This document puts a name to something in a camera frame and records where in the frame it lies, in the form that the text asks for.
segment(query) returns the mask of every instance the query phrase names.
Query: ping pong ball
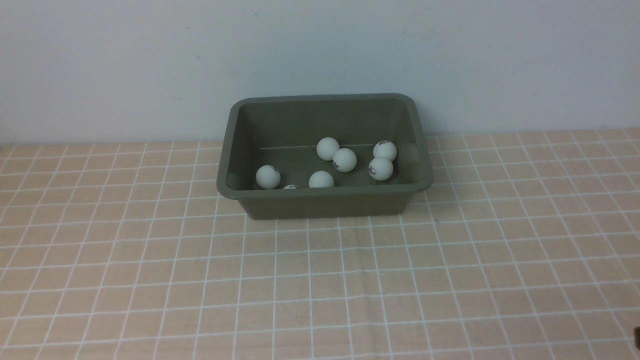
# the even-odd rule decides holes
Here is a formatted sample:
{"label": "ping pong ball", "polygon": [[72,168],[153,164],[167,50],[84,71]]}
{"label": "ping pong ball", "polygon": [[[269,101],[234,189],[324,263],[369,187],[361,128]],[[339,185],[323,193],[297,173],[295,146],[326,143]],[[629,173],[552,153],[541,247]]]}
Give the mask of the ping pong ball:
{"label": "ping pong ball", "polygon": [[333,167],[339,172],[349,172],[356,167],[356,154],[351,149],[340,149],[333,155]]}
{"label": "ping pong ball", "polygon": [[322,160],[330,161],[333,155],[340,150],[340,144],[334,138],[324,138],[318,142],[316,153]]}
{"label": "ping pong ball", "polygon": [[333,188],[333,177],[326,171],[316,171],[309,178],[309,188]]}
{"label": "ping pong ball", "polygon": [[393,173],[394,165],[387,158],[374,158],[369,163],[369,175],[375,180],[387,180]]}
{"label": "ping pong ball", "polygon": [[264,165],[255,172],[255,182],[263,189],[274,189],[280,183],[280,172],[271,165]]}
{"label": "ping pong ball", "polygon": [[388,140],[382,140],[373,147],[374,158],[387,158],[389,161],[394,161],[398,155],[398,150],[394,143]]}

